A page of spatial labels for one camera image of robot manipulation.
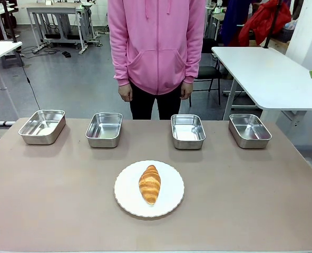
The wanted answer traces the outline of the person's right hand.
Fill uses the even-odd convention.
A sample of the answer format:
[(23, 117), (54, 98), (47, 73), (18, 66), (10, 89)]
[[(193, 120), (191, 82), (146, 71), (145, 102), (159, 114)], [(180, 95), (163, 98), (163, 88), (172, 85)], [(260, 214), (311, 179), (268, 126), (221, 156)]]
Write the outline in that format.
[(130, 84), (119, 86), (118, 93), (124, 102), (132, 101), (132, 88)]

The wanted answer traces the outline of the person's left hand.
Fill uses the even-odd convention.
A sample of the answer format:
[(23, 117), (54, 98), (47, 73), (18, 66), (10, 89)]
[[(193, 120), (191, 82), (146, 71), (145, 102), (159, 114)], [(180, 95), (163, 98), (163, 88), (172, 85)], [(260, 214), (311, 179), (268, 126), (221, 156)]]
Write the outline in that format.
[(186, 100), (190, 97), (193, 91), (193, 83), (182, 82), (180, 99)]

